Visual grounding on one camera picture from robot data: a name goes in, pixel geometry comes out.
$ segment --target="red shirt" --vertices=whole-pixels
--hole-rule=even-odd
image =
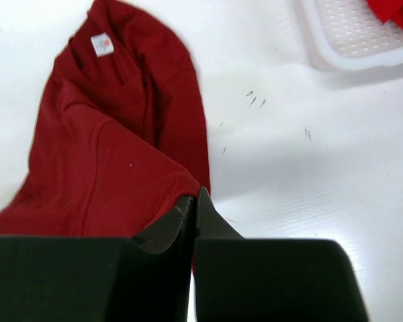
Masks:
[[[97,56],[103,33],[113,52]],[[202,99],[177,36],[96,0],[46,83],[29,169],[0,234],[131,236],[209,188]]]
[[[403,0],[367,0],[367,2],[383,23],[391,19],[403,29]]]

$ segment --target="white table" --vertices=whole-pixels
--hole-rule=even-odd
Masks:
[[[193,53],[219,212],[247,237],[337,240],[372,321],[403,322],[403,66],[314,70],[290,0],[133,2]],[[53,58],[89,6],[0,1],[0,208],[25,176]]]

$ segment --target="white surface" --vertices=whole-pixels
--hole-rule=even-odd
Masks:
[[[314,70],[289,0],[137,2],[199,66],[219,212],[248,237],[336,239],[372,321],[403,322],[403,65]],[[89,4],[0,2],[0,208],[24,178],[53,58]]]
[[[325,63],[341,70],[403,64],[403,30],[392,21],[382,24],[367,0],[296,3],[306,16],[302,25],[310,30],[308,42]]]

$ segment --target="clothing label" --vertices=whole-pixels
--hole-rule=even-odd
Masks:
[[[114,45],[106,33],[91,37],[91,42],[97,57],[105,56],[114,52]]]

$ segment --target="white plastic basket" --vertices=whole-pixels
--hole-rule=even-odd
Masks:
[[[382,24],[366,0],[299,0],[311,63],[363,70],[403,64],[403,30]]]

